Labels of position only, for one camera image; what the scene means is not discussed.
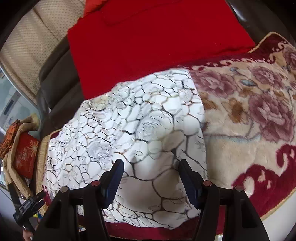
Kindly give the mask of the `person's left hand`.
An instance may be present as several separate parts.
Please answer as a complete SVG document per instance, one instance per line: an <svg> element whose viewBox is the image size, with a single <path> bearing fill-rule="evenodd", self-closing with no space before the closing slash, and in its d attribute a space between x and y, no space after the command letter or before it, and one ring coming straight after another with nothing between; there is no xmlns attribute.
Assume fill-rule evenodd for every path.
<svg viewBox="0 0 296 241"><path fill-rule="evenodd" d="M22 236L23 236L24 241L32 241L33 240L33 233L25 228L23 228Z"/></svg>

